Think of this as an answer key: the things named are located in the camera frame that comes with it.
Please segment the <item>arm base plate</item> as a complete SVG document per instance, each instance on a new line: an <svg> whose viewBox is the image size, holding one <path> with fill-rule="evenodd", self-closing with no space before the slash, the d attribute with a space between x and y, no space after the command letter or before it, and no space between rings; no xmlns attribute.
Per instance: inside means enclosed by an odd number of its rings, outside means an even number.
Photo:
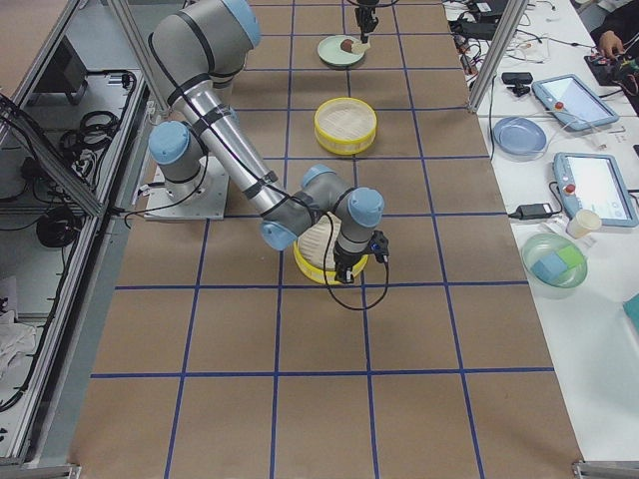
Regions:
<svg viewBox="0 0 639 479"><path fill-rule="evenodd" d="M174 184L164 178L156 166L144 218L150 221L220 221L225 217L229 176L220 162L210 155L200 158L201 171L184 184Z"/></svg>

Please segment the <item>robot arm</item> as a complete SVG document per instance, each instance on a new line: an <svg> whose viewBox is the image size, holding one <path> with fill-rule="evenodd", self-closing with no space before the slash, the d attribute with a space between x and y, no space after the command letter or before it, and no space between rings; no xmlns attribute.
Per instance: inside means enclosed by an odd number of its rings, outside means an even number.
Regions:
<svg viewBox="0 0 639 479"><path fill-rule="evenodd" d="M259 45L258 20L245 1L199 1L166 17L148 38L155 81L168 105L180 112L262 216L266 243L284 250L324 214L341 221L333 247L335 278L352 281L366 254L388 260L388 241L377 226L382 195L354 188L324 165L310 168L301 189L289 195L242 132L220 98Z"/></svg>

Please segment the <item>person hand at desk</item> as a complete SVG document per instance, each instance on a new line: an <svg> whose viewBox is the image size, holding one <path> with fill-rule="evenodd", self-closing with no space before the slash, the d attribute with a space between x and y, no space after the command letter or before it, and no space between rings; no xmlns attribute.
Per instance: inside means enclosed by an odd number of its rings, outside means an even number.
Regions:
<svg viewBox="0 0 639 479"><path fill-rule="evenodd" d="M603 56L609 59L615 59L625 52L622 39L613 30L607 30L600 35L598 49Z"/></svg>

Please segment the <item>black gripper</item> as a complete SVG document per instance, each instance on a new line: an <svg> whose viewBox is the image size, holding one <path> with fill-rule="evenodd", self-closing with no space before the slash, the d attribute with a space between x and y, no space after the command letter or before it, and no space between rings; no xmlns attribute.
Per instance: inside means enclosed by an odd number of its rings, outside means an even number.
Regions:
<svg viewBox="0 0 639 479"><path fill-rule="evenodd" d="M369 33L372 33L377 24L376 8L368 5L359 5L355 7L355 21L360 31L360 41L363 45L369 43Z"/></svg>
<svg viewBox="0 0 639 479"><path fill-rule="evenodd" d="M366 259L362 252L351 252L338 243L333 248L334 279L341 284L351 284L358 275L357 264Z"/></svg>

